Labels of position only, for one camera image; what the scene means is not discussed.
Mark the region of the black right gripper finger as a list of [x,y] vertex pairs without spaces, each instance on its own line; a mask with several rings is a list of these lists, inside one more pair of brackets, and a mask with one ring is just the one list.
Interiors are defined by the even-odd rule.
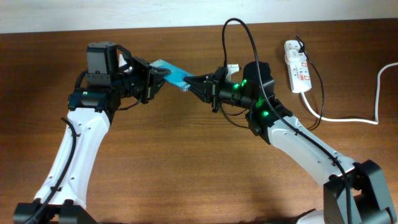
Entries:
[[201,88],[206,85],[207,80],[212,76],[212,73],[197,75],[197,76],[186,76],[183,78],[187,84],[189,84],[192,88]]
[[190,91],[197,96],[204,103],[211,103],[211,98],[207,93],[207,90],[201,91],[193,86],[190,87]]

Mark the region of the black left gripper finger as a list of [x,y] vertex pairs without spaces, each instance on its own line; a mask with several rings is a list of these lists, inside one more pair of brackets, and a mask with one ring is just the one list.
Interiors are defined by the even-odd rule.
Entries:
[[154,82],[160,82],[167,75],[170,75],[171,71],[168,68],[151,67],[150,73]]
[[165,83],[165,80],[161,79],[161,80],[157,81],[156,83],[153,83],[152,85],[149,86],[149,100],[153,100],[155,98],[155,95],[162,88],[164,83]]

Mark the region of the smartphone with cyan screen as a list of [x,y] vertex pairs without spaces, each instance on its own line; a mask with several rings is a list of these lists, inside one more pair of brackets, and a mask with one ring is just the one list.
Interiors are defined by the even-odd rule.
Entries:
[[156,60],[155,62],[152,62],[150,65],[153,67],[166,68],[170,70],[170,74],[164,77],[164,80],[167,83],[176,86],[181,91],[188,91],[190,89],[191,85],[188,84],[183,79],[185,77],[193,77],[193,74],[179,67],[176,67],[175,65],[172,65],[171,63],[168,63],[165,60]]

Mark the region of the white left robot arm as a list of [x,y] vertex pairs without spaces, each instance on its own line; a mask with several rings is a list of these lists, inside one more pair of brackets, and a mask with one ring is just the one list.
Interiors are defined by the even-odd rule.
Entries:
[[68,97],[67,127],[52,168],[33,202],[19,203],[14,223],[95,223],[86,211],[86,194],[100,144],[121,100],[146,104],[165,83],[167,68],[153,67],[113,42],[88,44],[87,70]]

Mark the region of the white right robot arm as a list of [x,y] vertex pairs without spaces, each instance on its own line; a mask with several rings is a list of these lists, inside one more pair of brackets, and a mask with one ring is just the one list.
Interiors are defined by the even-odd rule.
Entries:
[[184,81],[214,112],[223,104],[247,109],[253,134],[285,152],[323,187],[323,209],[304,213],[297,223],[397,223],[382,169],[372,160],[356,162],[304,128],[275,98],[268,63],[248,63],[241,83],[227,80],[226,74],[220,67]]

